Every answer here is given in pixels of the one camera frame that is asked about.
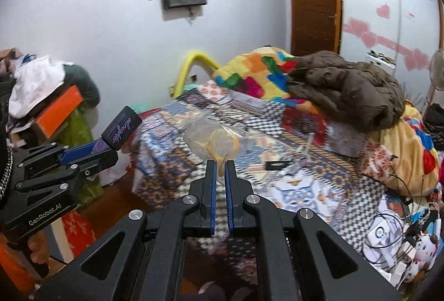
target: clear plastic bag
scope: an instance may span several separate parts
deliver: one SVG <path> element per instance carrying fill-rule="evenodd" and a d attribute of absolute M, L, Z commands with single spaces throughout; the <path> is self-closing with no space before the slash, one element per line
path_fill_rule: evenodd
<path fill-rule="evenodd" d="M 203 160 L 217 163 L 218 182 L 224 184 L 224 165 L 254 144 L 255 136 L 241 129 L 223 126 L 208 118 L 184 121 L 186 128 L 183 140 L 191 151 Z"/>

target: silver bolt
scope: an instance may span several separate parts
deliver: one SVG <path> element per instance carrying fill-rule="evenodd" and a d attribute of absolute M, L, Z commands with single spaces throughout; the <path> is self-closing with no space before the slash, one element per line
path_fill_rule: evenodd
<path fill-rule="evenodd" d="M 313 211 L 310 208 L 303 208 L 299 211 L 299 215 L 306 220 L 313 218 Z"/>
<path fill-rule="evenodd" d="M 252 203 L 255 205 L 256 203 L 259 203 L 261 201 L 261 198 L 257 194 L 250 194 L 247 196 L 247 202 Z"/>
<path fill-rule="evenodd" d="M 143 212 L 140 209 L 133 209 L 129 214 L 128 217 L 130 220 L 137 221 L 140 220 L 143 216 Z"/>
<path fill-rule="evenodd" d="M 197 202 L 197 198 L 192 194 L 188 194 L 184 198 L 182 198 L 182 202 L 186 205 L 194 205 L 194 203 Z"/>

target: yellow foam tube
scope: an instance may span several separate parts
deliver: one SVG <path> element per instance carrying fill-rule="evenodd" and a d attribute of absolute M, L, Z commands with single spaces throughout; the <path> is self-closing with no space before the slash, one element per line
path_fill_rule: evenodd
<path fill-rule="evenodd" d="M 201 60 L 203 63 L 208 65 L 214 71 L 220 68 L 219 64 L 217 64 L 214 60 L 212 60 L 207 54 L 202 52 L 190 52 L 186 55 L 185 61 L 182 64 L 182 67 L 179 72 L 179 78 L 177 79 L 176 89 L 174 91 L 174 98 L 179 97 L 183 91 L 183 85 L 185 84 L 186 76 L 188 75 L 191 65 L 195 60 Z"/>

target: brown puffer jacket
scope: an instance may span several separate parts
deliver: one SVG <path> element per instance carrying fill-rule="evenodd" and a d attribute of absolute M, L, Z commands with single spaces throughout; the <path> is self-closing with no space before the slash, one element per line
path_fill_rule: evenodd
<path fill-rule="evenodd" d="M 390 128 L 405 107 L 395 78 L 376 65 L 347 62 L 334 52 L 298 58 L 287 87 L 296 98 L 311 101 L 362 132 Z"/>

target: white plush toy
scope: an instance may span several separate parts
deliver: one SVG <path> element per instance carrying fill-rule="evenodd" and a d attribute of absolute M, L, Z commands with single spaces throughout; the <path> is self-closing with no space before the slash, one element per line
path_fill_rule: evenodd
<path fill-rule="evenodd" d="M 421 270 L 428 270 L 430 262 L 438 249 L 438 237 L 436 235 L 421 234 L 415 249 L 415 259 L 407 271 L 407 275 L 404 279 L 405 282 L 416 281 L 415 277 L 420 273 Z"/>

